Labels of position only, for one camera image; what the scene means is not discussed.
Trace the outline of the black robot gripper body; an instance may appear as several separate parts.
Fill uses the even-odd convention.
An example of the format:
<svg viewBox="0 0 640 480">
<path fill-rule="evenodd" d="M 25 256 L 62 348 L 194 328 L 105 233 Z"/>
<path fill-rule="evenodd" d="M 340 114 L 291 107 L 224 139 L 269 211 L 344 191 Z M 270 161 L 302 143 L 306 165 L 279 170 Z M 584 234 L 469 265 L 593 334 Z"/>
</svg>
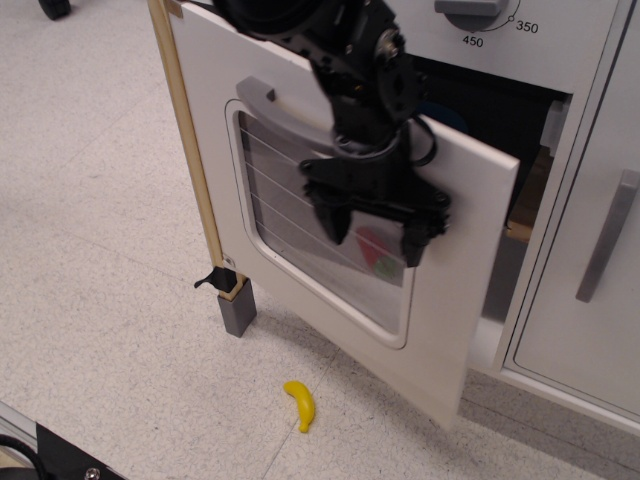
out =
<svg viewBox="0 0 640 480">
<path fill-rule="evenodd" d="M 430 146 L 422 154 L 413 153 L 407 130 L 388 148 L 365 156 L 309 159 L 299 170 L 306 179 L 304 191 L 312 203 L 348 204 L 352 213 L 399 222 L 420 220 L 431 227 L 431 235 L 442 235 L 448 228 L 448 194 L 429 184 L 416 169 L 430 163 L 438 153 L 435 136 L 421 134 Z"/>
</svg>

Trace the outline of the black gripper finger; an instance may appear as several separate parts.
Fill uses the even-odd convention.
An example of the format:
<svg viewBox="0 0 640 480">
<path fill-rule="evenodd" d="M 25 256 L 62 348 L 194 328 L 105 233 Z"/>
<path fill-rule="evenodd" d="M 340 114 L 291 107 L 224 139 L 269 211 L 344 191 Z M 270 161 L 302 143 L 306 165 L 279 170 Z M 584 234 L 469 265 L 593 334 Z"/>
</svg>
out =
<svg viewBox="0 0 640 480">
<path fill-rule="evenodd" d="M 402 230 L 401 253 L 406 265 L 415 268 L 420 264 L 423 251 L 432 238 L 431 227 L 426 222 L 416 220 L 405 222 Z"/>
<path fill-rule="evenodd" d="M 314 203 L 314 212 L 327 237 L 336 245 L 343 243 L 352 221 L 352 209 L 348 204 Z"/>
</svg>

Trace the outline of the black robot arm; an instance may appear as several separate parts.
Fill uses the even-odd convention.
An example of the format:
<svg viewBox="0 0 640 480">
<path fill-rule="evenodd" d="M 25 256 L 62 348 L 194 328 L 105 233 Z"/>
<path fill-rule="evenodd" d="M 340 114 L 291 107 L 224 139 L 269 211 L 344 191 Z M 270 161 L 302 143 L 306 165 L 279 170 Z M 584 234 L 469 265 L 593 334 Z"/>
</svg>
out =
<svg viewBox="0 0 640 480">
<path fill-rule="evenodd" d="M 238 33 L 309 61 L 331 106 L 329 132 L 266 112 L 270 91 L 256 79 L 243 81 L 238 95 L 272 132 L 320 153 L 299 170 L 329 239 L 343 242 L 355 211 L 392 220 L 403 227 L 407 266 L 418 266 L 424 248 L 445 233 L 451 200 L 416 172 L 438 147 L 413 148 L 412 127 L 435 137 L 417 112 L 426 77 L 415 70 L 391 8 L 383 1 L 216 1 L 210 9 Z"/>
</svg>

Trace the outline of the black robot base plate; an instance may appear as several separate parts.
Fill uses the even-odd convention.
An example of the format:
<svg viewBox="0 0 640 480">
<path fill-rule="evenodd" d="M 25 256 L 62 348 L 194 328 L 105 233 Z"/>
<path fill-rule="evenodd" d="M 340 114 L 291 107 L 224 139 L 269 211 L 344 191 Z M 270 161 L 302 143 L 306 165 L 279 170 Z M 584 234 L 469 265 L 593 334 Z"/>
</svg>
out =
<svg viewBox="0 0 640 480">
<path fill-rule="evenodd" d="M 51 479 L 124 479 L 107 464 L 39 423 L 36 439 L 37 453 Z"/>
</svg>

